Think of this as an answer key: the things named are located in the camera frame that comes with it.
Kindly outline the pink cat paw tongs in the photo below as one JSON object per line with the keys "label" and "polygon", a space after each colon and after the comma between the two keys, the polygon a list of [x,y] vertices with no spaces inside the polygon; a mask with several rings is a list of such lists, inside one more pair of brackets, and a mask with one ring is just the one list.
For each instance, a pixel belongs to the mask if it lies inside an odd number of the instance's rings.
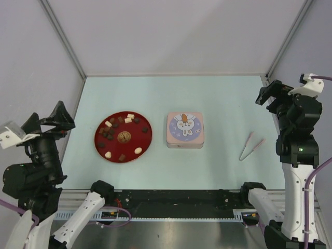
{"label": "pink cat paw tongs", "polygon": [[254,153],[261,145],[263,145],[266,139],[260,139],[255,145],[252,143],[254,137],[254,131],[250,132],[243,147],[239,154],[239,161],[244,161],[247,157],[249,157],[252,153]]}

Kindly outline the red round plate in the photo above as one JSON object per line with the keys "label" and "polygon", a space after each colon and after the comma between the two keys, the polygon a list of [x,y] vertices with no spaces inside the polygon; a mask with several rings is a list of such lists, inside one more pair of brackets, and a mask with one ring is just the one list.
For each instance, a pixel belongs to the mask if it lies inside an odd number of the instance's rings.
{"label": "red round plate", "polygon": [[[134,114],[130,123],[125,123],[127,114]],[[112,126],[107,127],[106,121],[110,122]],[[144,127],[148,128],[147,132],[142,131]],[[99,133],[100,128],[104,128],[103,133]],[[141,157],[149,149],[152,140],[152,126],[143,115],[131,111],[121,111],[101,121],[94,135],[94,146],[98,154],[108,162],[127,163]],[[135,154],[134,150],[138,147],[142,148],[142,152]],[[105,158],[108,151],[112,153],[112,157],[109,159]],[[119,160],[121,155],[125,155],[124,161]]]}

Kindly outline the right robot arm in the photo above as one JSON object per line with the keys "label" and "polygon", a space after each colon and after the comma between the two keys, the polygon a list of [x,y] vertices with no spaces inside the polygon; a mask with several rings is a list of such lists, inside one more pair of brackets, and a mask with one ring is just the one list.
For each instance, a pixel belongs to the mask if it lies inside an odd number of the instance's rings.
{"label": "right robot arm", "polygon": [[264,225],[267,248],[326,248],[319,239],[314,219],[314,185],[318,172],[331,160],[319,163],[319,146],[312,132],[322,114],[317,97],[324,88],[324,76],[302,74],[300,87],[274,80],[262,87],[256,104],[274,100],[267,110],[276,115],[279,135],[275,150],[280,157],[285,180],[285,210],[272,202],[264,185],[246,182],[240,204],[255,208]]}

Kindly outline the metal tin lid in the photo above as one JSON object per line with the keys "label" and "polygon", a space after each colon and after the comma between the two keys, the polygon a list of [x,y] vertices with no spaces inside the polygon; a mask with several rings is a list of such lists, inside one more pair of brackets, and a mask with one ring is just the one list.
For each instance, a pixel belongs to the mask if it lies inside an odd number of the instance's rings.
{"label": "metal tin lid", "polygon": [[205,141],[203,115],[200,112],[171,112],[167,116],[166,142]]}

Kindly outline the metal tin box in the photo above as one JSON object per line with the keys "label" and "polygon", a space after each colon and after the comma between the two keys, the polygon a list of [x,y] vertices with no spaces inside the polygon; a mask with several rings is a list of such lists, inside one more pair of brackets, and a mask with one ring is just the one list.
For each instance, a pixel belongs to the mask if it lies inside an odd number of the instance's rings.
{"label": "metal tin box", "polygon": [[167,142],[168,148],[174,148],[174,149],[201,149],[203,147],[204,143],[198,143],[194,141],[177,141],[175,143],[169,143]]}

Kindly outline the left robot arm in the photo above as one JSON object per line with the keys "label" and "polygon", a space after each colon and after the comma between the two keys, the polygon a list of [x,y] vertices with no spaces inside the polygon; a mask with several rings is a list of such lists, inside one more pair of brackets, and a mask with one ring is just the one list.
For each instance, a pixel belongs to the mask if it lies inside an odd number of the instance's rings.
{"label": "left robot arm", "polygon": [[20,214],[6,248],[71,248],[93,215],[115,201],[114,187],[102,180],[94,182],[85,200],[55,233],[51,225],[67,178],[63,174],[56,141],[75,127],[74,120],[59,101],[49,117],[33,113],[19,126],[13,121],[1,125],[1,148],[24,147],[30,163],[10,165],[3,174],[3,193],[18,201],[1,205]]}

